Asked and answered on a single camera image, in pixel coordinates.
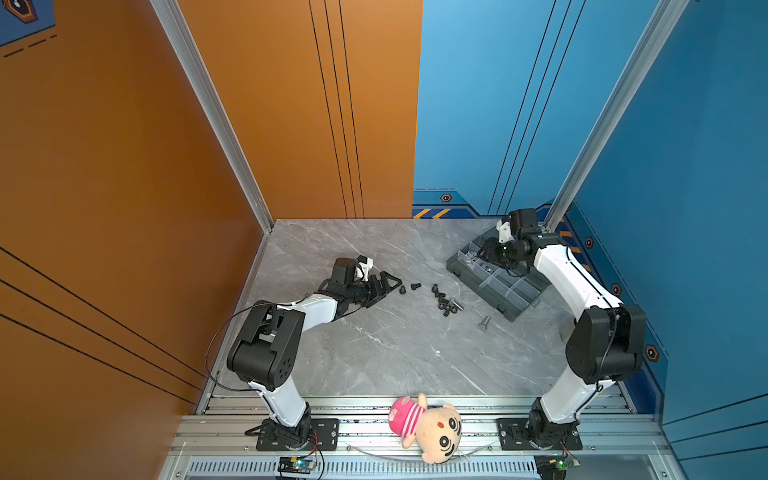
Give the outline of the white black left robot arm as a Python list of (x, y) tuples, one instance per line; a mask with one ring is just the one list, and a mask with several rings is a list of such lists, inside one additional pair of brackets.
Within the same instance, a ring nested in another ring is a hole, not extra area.
[(292, 378), (303, 333), (403, 288), (403, 281), (387, 272), (361, 274), (353, 266), (334, 273), (302, 300), (251, 308), (226, 358), (227, 369), (256, 391), (269, 410), (268, 418), (247, 433), (296, 450), (312, 441), (311, 407)]

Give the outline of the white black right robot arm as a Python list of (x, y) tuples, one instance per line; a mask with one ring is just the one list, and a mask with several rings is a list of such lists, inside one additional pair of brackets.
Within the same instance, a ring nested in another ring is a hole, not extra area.
[(501, 243), (490, 239), (479, 257), (505, 269), (536, 269), (566, 301), (574, 329), (565, 346), (567, 368), (529, 412), (528, 436), (539, 448), (561, 446), (580, 424), (583, 410), (605, 389), (641, 369), (647, 317), (605, 289), (552, 234), (526, 234)]

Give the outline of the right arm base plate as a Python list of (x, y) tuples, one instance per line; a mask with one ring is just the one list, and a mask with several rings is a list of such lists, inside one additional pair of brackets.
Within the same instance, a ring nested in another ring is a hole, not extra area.
[(496, 420), (498, 437), (504, 451), (559, 450), (580, 451), (584, 448), (577, 424), (531, 422), (521, 417)]

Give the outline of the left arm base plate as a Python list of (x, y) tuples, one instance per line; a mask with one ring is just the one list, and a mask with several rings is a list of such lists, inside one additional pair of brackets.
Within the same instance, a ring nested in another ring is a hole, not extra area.
[(286, 427), (271, 419), (262, 422), (256, 441), (257, 451), (335, 451), (339, 439), (337, 418), (305, 418), (295, 427)]

